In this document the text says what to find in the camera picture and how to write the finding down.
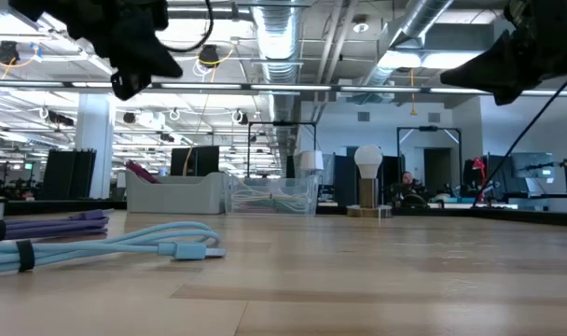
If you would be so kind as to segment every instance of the computer monitor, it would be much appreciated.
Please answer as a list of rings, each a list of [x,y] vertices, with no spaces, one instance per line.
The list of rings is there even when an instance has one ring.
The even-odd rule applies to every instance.
[[[511,155],[512,174],[520,178],[554,178],[555,167],[551,153],[514,153]]]

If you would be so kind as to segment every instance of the white pillar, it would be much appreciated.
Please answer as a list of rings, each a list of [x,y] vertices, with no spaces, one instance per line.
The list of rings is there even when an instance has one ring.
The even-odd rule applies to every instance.
[[[90,184],[91,198],[109,197],[115,120],[116,110],[109,102],[109,95],[80,94],[75,147],[97,151]]]

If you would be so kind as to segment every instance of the purple cable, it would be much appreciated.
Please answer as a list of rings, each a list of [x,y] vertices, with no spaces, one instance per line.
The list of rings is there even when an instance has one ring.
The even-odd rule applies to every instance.
[[[109,221],[102,210],[92,210],[66,219],[8,220],[6,240],[63,237],[106,233]]]

